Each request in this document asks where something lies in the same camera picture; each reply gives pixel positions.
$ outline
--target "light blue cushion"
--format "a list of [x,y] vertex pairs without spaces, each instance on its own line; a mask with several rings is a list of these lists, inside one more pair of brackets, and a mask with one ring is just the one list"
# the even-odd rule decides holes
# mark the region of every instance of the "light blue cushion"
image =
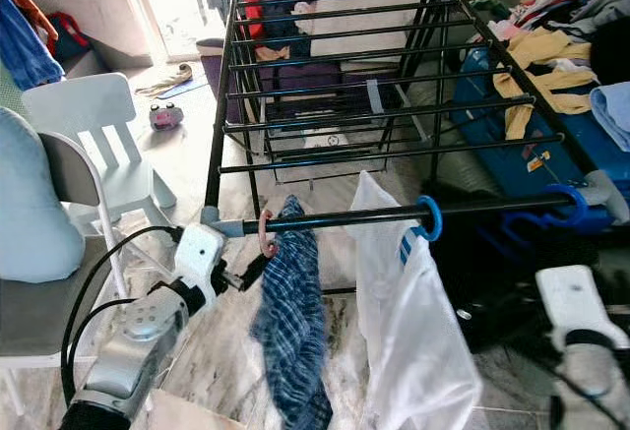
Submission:
[[55,194],[39,136],[0,107],[0,278],[63,279],[79,267],[85,247]]

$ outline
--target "gray chair seat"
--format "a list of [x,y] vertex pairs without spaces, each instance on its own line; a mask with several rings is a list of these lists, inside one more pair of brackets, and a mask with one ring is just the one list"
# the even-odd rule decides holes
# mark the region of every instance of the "gray chair seat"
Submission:
[[[81,266],[66,279],[38,284],[0,280],[0,356],[58,353],[75,299],[90,269],[106,252],[102,236],[88,236]],[[75,330],[92,310],[109,271],[107,262],[94,278],[77,316]]]

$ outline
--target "pink hook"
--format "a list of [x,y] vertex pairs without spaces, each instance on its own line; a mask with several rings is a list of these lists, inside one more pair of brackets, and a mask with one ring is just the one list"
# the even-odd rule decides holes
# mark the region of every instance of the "pink hook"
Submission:
[[279,250],[278,245],[275,244],[273,240],[267,239],[267,220],[273,216],[274,214],[267,209],[264,209],[260,213],[260,218],[258,219],[258,241],[260,243],[260,251],[267,258],[273,258]]

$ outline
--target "wire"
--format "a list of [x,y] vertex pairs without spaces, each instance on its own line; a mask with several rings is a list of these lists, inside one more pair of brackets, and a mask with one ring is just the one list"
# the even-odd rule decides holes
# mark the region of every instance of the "wire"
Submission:
[[580,386],[578,386],[577,384],[575,384],[573,381],[571,381],[568,377],[566,377],[564,374],[556,371],[555,369],[553,369],[552,366],[549,366],[548,364],[546,364],[544,361],[532,356],[531,354],[524,352],[522,349],[520,349],[519,347],[515,346],[514,344],[511,344],[510,347],[512,349],[514,349],[517,353],[519,353],[521,356],[524,356],[525,358],[529,359],[533,364],[535,364],[537,367],[539,367],[540,369],[542,369],[543,371],[547,372],[548,374],[552,375],[553,377],[559,379],[560,381],[562,381],[564,384],[567,385],[567,387],[573,391],[576,395],[580,396],[582,399],[586,400],[588,403],[590,403],[593,407],[595,407],[599,412],[601,412],[602,414],[604,414],[606,417],[608,417],[610,419],[610,421],[612,423],[615,424],[615,426],[619,429],[619,430],[626,430],[626,426],[623,422],[621,422],[617,417],[614,416],[614,414],[603,404],[601,404],[599,402],[599,400],[597,400],[596,398],[594,398],[593,396],[590,396],[588,393],[586,393]]
[[75,300],[75,303],[72,307],[72,311],[70,312],[70,316],[68,317],[68,322],[66,323],[66,330],[64,331],[63,339],[61,341],[61,384],[62,384],[64,399],[66,401],[66,405],[68,406],[70,405],[70,401],[72,400],[72,397],[77,391],[77,389],[75,388],[74,376],[70,373],[70,370],[68,367],[68,347],[70,345],[72,330],[74,328],[74,324],[77,319],[77,315],[79,313],[79,308],[81,307],[81,303],[86,295],[86,292],[88,291],[88,287],[90,287],[90,284],[94,280],[96,273],[98,273],[98,270],[100,270],[100,268],[105,264],[105,262],[114,253],[119,251],[123,246],[125,246],[131,240],[134,240],[140,235],[143,235],[150,231],[165,231],[169,233],[173,241],[177,243],[179,242],[179,239],[181,238],[183,228],[179,226],[175,227],[175,226],[154,225],[154,226],[148,226],[146,228],[143,228],[141,230],[138,230],[132,233],[131,235],[122,239],[118,244],[116,244],[111,250],[105,253],[96,262],[96,264],[92,267],[92,269],[88,273],[88,276],[86,277],[86,280],[84,281],[83,285],[81,286],[81,290],[79,291],[79,294],[77,295],[77,299]]
[[72,344],[70,346],[70,353],[68,354],[68,374],[70,374],[73,377],[73,380],[74,380],[74,371],[75,371],[75,354],[77,353],[77,348],[79,347],[79,339],[81,339],[81,335],[83,334],[86,327],[88,326],[88,323],[103,310],[106,310],[109,307],[114,307],[116,305],[130,304],[134,300],[136,299],[129,298],[129,299],[116,299],[116,300],[111,300],[109,302],[105,302],[104,304],[101,304],[95,309],[93,309],[92,312],[90,312],[88,316],[83,320],[81,325],[79,325],[79,327],[77,328],[77,331],[75,332],[75,337],[72,340]]

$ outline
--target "drying rack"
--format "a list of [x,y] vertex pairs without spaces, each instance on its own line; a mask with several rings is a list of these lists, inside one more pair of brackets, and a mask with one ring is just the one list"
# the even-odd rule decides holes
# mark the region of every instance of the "drying rack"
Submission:
[[[202,222],[211,224],[223,231],[227,236],[242,236],[258,231],[257,220],[228,220],[220,221],[219,193],[221,177],[232,173],[244,173],[249,175],[252,191],[254,211],[256,217],[260,215],[258,200],[258,188],[256,172],[273,170],[277,172],[291,170],[293,168],[305,168],[330,164],[361,163],[364,161],[383,161],[386,167],[388,159],[401,157],[415,157],[430,155],[429,178],[435,182],[438,171],[438,155],[450,152],[464,152],[474,150],[504,149],[510,147],[522,147],[529,144],[563,144],[567,153],[572,157],[576,166],[583,174],[597,170],[596,165],[589,155],[566,130],[562,121],[539,93],[535,85],[526,76],[524,71],[514,61],[504,45],[488,29],[483,20],[473,9],[467,0],[413,0],[405,4],[384,5],[380,7],[355,8],[329,12],[315,12],[306,15],[281,15],[268,16],[260,19],[248,19],[245,16],[245,8],[249,5],[260,5],[265,8],[270,5],[294,3],[303,0],[230,0],[229,13],[226,22],[226,37],[223,48],[223,58],[220,65],[220,86],[217,103],[217,116],[214,126],[214,137],[208,183],[205,199],[205,207],[202,211]],[[249,26],[254,24],[294,22],[310,19],[351,18],[374,14],[374,18],[385,12],[398,12],[414,10],[414,18],[409,25],[378,28],[367,31],[334,31],[323,34],[300,34],[276,38],[252,39]],[[453,19],[457,12],[463,18]],[[449,29],[452,27],[470,26],[480,35],[480,42],[448,44]],[[261,44],[293,41],[311,42],[326,38],[351,38],[362,34],[380,34],[387,32],[404,31],[407,35],[406,44],[395,49],[363,50],[311,56],[308,58],[281,59],[276,61],[257,62],[255,47]],[[431,41],[437,33],[437,45]],[[489,54],[500,63],[496,69],[478,71],[474,73],[451,74],[446,70],[446,54],[451,50],[469,50],[478,47],[488,48]],[[437,72],[430,76],[415,76],[415,70],[422,57],[428,53],[437,53]],[[263,68],[280,68],[290,65],[309,65],[315,63],[347,62],[374,58],[399,58],[395,71],[381,77],[376,82],[380,94],[405,92],[410,84],[417,82],[436,82],[434,103],[422,106],[409,106],[404,97],[396,100],[390,96],[386,100],[379,100],[376,105],[383,105],[375,109],[373,100],[368,93],[374,83],[367,81],[339,83],[325,86],[307,86],[297,89],[281,89],[282,78],[278,73],[272,77],[273,86],[270,90],[264,90],[264,84],[269,81],[261,77]],[[360,73],[361,70],[350,70],[349,73]],[[522,89],[523,94],[512,98],[500,98],[491,101],[475,103],[453,103],[444,101],[444,82],[447,79],[471,77],[479,75],[492,75],[510,73],[516,83]],[[230,79],[235,81],[235,90],[230,89]],[[287,97],[304,95],[318,95],[318,97],[288,100]],[[241,123],[226,123],[226,110],[229,100],[238,103]],[[452,110],[475,111],[486,108],[507,108],[515,105],[531,104],[535,108],[534,116],[544,118],[548,126],[555,132],[551,136],[500,141],[483,145],[442,145],[441,136],[442,119]],[[428,142],[424,139],[424,145],[419,148],[401,149],[410,140],[409,138],[396,139],[393,133],[400,132],[399,128],[406,129],[406,133],[412,133],[415,140],[421,141],[421,129],[418,120],[423,117],[432,117],[432,134]],[[314,134],[306,132],[313,129]],[[253,132],[262,133],[263,143],[258,148],[252,148]],[[353,142],[334,147],[293,148],[283,150],[277,148],[278,141],[305,139],[309,136],[355,134],[372,135],[367,141]],[[246,164],[224,166],[223,142],[224,137],[231,137],[245,150]],[[264,161],[255,162],[254,158],[264,156]],[[559,206],[570,205],[574,201],[568,196],[558,193],[541,193],[540,195],[526,198],[493,198],[488,200],[469,201],[462,199],[459,203],[441,204],[442,215],[459,215],[471,213],[491,213],[511,210],[553,209]],[[290,229],[314,228],[337,226],[357,223],[372,223],[378,221],[394,221],[410,218],[429,219],[430,211],[425,206],[402,206],[399,208],[376,209],[359,212],[337,212],[317,215],[306,215],[299,218],[272,219],[267,223],[267,231],[279,232]]]

